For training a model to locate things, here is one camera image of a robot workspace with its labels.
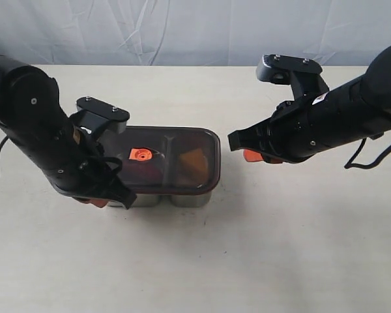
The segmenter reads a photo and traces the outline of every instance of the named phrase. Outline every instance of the white table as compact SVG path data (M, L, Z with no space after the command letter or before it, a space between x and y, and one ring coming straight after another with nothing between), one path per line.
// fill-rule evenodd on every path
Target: white table
M358 143L246 163L227 135L292 99L250 67L42 68L67 113L89 95L127 109L130 125L215 131L222 179L202 209L98 209L58 195L8 143L0 312L391 312L391 155L371 171L343 169ZM333 88L364 70L323 76ZM369 141L360 161L390 142Z

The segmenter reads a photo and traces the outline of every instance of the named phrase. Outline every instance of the food container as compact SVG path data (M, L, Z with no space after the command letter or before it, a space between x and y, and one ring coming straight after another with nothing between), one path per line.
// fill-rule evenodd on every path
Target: food container
M220 141L204 128L127 126L120 134L105 131L99 142L107 157L122 160L118 175L138 195L134 207L164 197L178 207L201 207L220 179Z

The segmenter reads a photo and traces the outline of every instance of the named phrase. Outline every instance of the orange gripper tip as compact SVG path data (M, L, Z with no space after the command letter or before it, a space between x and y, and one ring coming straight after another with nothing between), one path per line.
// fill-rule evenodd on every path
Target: orange gripper tip
M243 157L247 162L263 162L262 154L252 150L243 150Z
M152 158L152 152L149 149L135 149L132 148L129 155L129 160L136 160L136 161L148 161Z

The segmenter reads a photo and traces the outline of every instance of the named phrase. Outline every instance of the wall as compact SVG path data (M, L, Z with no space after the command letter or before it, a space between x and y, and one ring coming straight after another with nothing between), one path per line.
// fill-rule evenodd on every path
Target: wall
M389 45L391 0L0 0L0 53L32 64L367 65Z

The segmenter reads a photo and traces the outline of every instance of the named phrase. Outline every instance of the plastic lid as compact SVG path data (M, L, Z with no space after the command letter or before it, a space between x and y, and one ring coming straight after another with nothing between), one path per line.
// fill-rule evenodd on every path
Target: plastic lid
M209 130L126 127L99 141L106 156L123 161L119 177L138 194L204 194L219 181L220 141Z

